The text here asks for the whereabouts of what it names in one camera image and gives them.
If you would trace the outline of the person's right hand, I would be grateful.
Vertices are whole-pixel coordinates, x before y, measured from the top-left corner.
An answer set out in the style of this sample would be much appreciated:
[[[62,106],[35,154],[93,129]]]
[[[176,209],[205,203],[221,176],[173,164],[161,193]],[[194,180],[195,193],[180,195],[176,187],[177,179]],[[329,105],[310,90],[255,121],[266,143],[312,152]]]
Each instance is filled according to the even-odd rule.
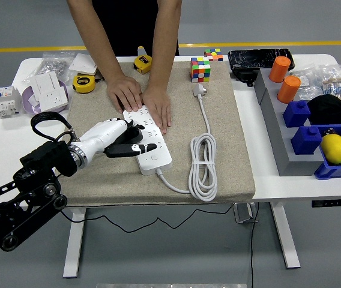
[[[125,75],[116,76],[107,81],[107,95],[119,113],[131,112],[141,108],[141,88],[134,78]]]

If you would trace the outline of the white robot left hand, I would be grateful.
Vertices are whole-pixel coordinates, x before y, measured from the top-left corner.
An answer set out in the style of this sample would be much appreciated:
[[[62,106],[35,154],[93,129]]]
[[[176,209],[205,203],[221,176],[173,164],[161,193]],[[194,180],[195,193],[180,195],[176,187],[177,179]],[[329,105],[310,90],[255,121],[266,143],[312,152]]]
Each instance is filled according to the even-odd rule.
[[[134,157],[157,148],[155,143],[140,144],[144,127],[119,118],[99,122],[69,146],[78,168],[83,169],[95,154],[109,158]]]

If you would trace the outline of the person's left hand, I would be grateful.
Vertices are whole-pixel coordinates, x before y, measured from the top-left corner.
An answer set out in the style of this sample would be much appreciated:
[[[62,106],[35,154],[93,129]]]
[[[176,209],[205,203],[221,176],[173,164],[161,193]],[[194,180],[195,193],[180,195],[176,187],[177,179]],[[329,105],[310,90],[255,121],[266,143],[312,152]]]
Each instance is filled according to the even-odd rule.
[[[162,134],[171,126],[171,101],[165,89],[148,87],[141,95],[149,114]]]

